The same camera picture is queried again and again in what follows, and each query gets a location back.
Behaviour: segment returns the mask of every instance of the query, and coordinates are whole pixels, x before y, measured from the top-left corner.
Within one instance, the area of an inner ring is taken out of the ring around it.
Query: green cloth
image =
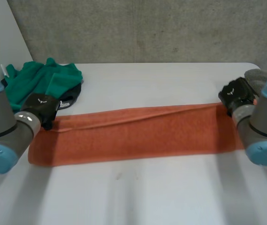
[[[46,64],[26,62],[18,71],[13,65],[6,67],[9,77],[5,76],[8,100],[14,111],[21,109],[31,93],[47,94],[57,99],[82,81],[82,73],[74,63],[62,66],[48,58]]]

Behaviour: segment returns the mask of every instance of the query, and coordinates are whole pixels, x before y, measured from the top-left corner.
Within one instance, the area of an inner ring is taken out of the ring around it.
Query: gray wall
[[[41,62],[251,62],[267,69],[267,0],[8,2]]]
[[[6,0],[0,0],[0,64],[12,63],[22,68],[23,63],[32,60],[25,41],[17,27]]]

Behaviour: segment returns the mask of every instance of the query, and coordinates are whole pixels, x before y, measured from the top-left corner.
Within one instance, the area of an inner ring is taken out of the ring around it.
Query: towel fold
[[[29,148],[29,162],[71,165],[242,149],[222,104],[146,107],[56,117]]]
[[[46,64],[26,62],[20,71],[10,64],[6,70],[9,77],[5,77],[5,90],[14,111],[20,110],[31,93],[47,94],[59,99],[82,81],[82,73],[73,63],[62,66],[52,58],[48,58]]]

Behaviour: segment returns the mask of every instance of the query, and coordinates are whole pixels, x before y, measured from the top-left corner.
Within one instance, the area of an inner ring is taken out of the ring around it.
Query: white table
[[[78,64],[59,115],[219,102],[249,63]],[[267,168],[243,151],[43,168],[27,154],[0,176],[0,225],[267,225]]]

